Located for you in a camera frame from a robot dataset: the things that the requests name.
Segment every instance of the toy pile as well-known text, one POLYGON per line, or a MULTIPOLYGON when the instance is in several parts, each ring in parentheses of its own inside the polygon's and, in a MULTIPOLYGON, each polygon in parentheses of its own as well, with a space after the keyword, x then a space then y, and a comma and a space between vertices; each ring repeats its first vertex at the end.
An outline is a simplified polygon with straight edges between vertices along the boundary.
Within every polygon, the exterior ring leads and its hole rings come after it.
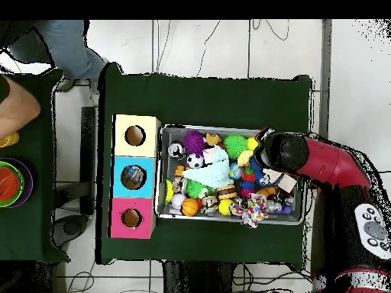
POLYGON ((269 214, 290 214, 296 179, 262 169, 253 158, 257 146, 253 137, 230 134, 221 140, 197 130, 187 131, 182 143, 170 143, 170 158, 186 164, 166 180, 170 213, 191 217, 218 211, 252 228, 269 214))

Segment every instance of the orange ball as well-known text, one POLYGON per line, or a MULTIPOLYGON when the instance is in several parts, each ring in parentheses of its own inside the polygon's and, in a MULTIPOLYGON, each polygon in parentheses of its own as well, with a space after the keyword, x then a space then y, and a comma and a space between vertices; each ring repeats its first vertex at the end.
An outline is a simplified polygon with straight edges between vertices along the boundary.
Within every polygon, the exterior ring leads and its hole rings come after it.
POLYGON ((180 208, 180 211, 185 216, 194 216, 197 211, 199 210, 199 204, 195 199, 187 198, 183 200, 182 207, 180 208))

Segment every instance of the blue cube box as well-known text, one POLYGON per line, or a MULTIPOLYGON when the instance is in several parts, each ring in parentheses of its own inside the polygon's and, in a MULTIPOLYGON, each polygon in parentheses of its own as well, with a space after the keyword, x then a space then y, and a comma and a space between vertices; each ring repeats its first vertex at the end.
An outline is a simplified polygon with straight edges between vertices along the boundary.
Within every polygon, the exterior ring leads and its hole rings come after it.
POLYGON ((152 198, 154 195, 156 159, 148 157, 115 156, 113 198, 152 198), (147 174, 144 185, 137 190, 129 190, 121 183, 121 173, 126 166, 136 165, 147 174))

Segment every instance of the purple bowl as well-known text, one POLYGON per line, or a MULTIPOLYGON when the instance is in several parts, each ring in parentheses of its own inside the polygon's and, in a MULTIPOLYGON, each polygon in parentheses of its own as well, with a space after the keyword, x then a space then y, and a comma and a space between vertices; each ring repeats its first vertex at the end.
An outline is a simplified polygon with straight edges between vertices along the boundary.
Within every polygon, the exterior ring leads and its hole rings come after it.
POLYGON ((30 197, 31 192, 33 191, 33 176, 31 175, 30 170, 17 159, 12 159, 11 157, 2 157, 0 161, 7 162, 16 167, 24 177, 24 190, 21 193, 21 196, 13 204, 10 204, 7 208, 19 207, 21 204, 25 203, 28 197, 30 197))

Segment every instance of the yellow cube box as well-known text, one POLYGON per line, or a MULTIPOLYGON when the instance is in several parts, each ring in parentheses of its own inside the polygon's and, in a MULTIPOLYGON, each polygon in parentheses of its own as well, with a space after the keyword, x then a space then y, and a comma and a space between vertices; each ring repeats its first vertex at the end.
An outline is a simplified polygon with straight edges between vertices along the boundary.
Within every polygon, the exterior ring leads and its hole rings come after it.
POLYGON ((156 157, 160 121, 156 117, 114 114, 114 154, 116 156, 156 157))

